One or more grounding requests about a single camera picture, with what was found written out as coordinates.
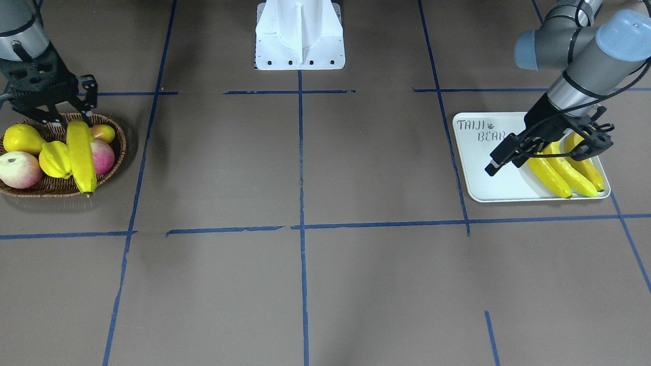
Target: plastic fruit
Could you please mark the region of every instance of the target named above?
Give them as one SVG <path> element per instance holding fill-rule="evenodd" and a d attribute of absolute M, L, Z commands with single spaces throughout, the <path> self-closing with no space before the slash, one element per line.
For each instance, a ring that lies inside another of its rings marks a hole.
<path fill-rule="evenodd" d="M 98 140 L 102 140 L 110 144 L 115 139 L 115 130 L 108 124 L 95 124 L 91 128 L 92 136 Z"/>
<path fill-rule="evenodd" d="M 38 156 L 45 142 L 36 128 L 19 123 L 7 128 L 3 146 L 7 152 L 23 151 Z"/>
<path fill-rule="evenodd" d="M 23 151 L 12 151 L 0 156 L 0 180 L 11 188 L 29 188 L 43 178 L 38 160 Z"/>
<path fill-rule="evenodd" d="M 555 195 L 562 198 L 570 198 L 572 189 L 545 158 L 529 158 L 527 165 L 540 181 Z"/>
<path fill-rule="evenodd" d="M 68 179 L 72 175 L 68 146 L 61 141 L 44 143 L 38 162 L 43 172 L 52 178 Z"/>
<path fill-rule="evenodd" d="M 559 142 L 552 142 L 543 150 L 543 154 L 560 154 Z M 547 161 L 560 176 L 579 194 L 586 197 L 597 197 L 599 193 L 588 178 L 576 171 L 565 158 L 547 158 Z"/>
<path fill-rule="evenodd" d="M 572 149 L 576 147 L 576 145 L 578 145 L 582 140 L 583 137 L 581 137 L 581 135 L 577 134 L 576 132 L 572 132 L 568 137 L 565 138 L 565 151 L 572 151 Z M 576 171 L 588 178 L 588 180 L 594 185 L 597 191 L 604 191 L 605 184 L 603 182 L 603 177 L 601 174 L 599 174 L 599 171 L 597 171 L 597 168 L 595 168 L 590 159 L 585 159 L 577 162 L 572 158 L 567 158 L 567 162 L 570 163 L 570 165 L 576 169 Z"/>
<path fill-rule="evenodd" d="M 102 140 L 95 139 L 90 143 L 92 160 L 95 165 L 95 173 L 102 175 L 108 173 L 115 163 L 115 153 L 109 144 Z"/>
<path fill-rule="evenodd" d="M 72 177 L 82 194 L 90 197 L 97 188 L 97 175 L 92 160 L 90 143 L 94 140 L 90 128 L 82 120 L 68 123 L 66 141 L 70 155 Z"/>

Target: white plastic mount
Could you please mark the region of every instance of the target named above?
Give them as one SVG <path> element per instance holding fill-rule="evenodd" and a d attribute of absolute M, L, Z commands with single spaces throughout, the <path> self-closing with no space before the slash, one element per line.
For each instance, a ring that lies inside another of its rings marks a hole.
<path fill-rule="evenodd" d="M 258 5 L 260 70 L 334 70 L 346 64 L 341 8 L 331 0 L 267 0 Z"/>

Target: brown basket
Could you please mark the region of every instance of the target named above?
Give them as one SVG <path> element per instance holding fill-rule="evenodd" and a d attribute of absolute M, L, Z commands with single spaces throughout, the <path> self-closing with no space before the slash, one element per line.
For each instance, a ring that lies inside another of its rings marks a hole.
<path fill-rule="evenodd" d="M 61 113 L 61 116 L 67 122 L 70 122 L 71 120 L 81 119 L 81 114 L 79 113 Z M 93 115 L 90 117 L 90 121 L 93 124 L 108 124 L 115 130 L 115 139 L 111 143 L 111 148 L 115 153 L 115 165 L 108 173 L 97 176 L 97 186 L 99 187 L 102 184 L 106 183 L 106 181 L 109 180 L 115 174 L 115 172 L 117 172 L 117 170 L 120 168 L 120 165 L 122 165 L 122 161 L 126 155 L 126 136 L 124 135 L 122 128 L 108 117 L 105 117 L 103 115 Z M 40 135 L 47 142 L 54 140 L 64 141 L 66 135 L 63 127 L 52 126 L 50 123 L 40 124 L 31 119 L 23 119 L 19 123 L 28 124 L 36 128 Z M 6 153 L 6 150 L 2 144 L 4 139 L 4 135 L 0 136 L 0 155 Z M 28 198 L 71 197 L 81 194 L 79 189 L 77 189 L 73 178 L 52 178 L 51 176 L 47 175 L 43 175 L 43 179 L 41 179 L 41 181 L 35 186 L 22 190 L 11 188 L 2 183 L 0 180 L 0 192 L 12 197 Z"/>

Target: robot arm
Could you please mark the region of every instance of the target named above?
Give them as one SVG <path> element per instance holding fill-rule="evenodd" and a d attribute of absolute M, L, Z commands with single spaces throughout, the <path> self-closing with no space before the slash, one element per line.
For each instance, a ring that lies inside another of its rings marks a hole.
<path fill-rule="evenodd" d="M 43 30 L 40 13 L 33 13 L 25 0 L 0 1 L 0 72 L 10 83 L 8 100 L 14 111 L 37 122 L 58 122 L 65 127 L 56 104 L 68 102 L 90 124 L 97 106 L 97 82 L 93 75 L 76 77 L 68 71 Z M 78 85 L 86 91 L 77 97 Z M 47 111 L 39 109 L 46 106 Z"/>
<path fill-rule="evenodd" d="M 631 87 L 649 69 L 651 18 L 622 10 L 598 30 L 588 31 L 583 25 L 592 24 L 600 6 L 601 1 L 559 1 L 539 31 L 523 33 L 518 40 L 518 66 L 561 66 L 564 70 L 524 117 L 525 130 L 508 135 L 490 154 L 492 161 L 486 167 L 489 175 L 495 175 L 509 162 L 521 167 L 551 142 L 560 140 L 567 129 L 576 131 L 584 141 L 562 156 L 580 161 L 612 146 L 608 132 L 614 126 L 596 124 L 605 107 L 600 106 L 591 117 L 588 112 L 593 105 Z M 644 70 L 633 83 L 608 94 L 642 67 Z"/>

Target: bunch of bananas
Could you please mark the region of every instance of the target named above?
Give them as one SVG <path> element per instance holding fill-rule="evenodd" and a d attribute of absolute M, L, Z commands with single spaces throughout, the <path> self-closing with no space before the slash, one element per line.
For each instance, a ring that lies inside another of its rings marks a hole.
<path fill-rule="evenodd" d="M 572 132 L 565 139 L 565 151 L 572 151 L 583 138 Z M 543 154 L 560 154 L 560 143 L 554 142 Z M 605 189 L 603 177 L 590 159 L 575 161 L 572 158 L 532 158 L 527 164 L 540 181 L 555 195 L 570 198 L 574 189 L 586 197 L 597 197 Z"/>
<path fill-rule="evenodd" d="M 82 120 L 68 123 L 66 143 L 43 143 L 38 161 L 45 174 L 53 178 L 71 176 L 79 191 L 90 197 L 97 188 L 97 176 L 90 143 L 94 140 L 90 128 Z"/>

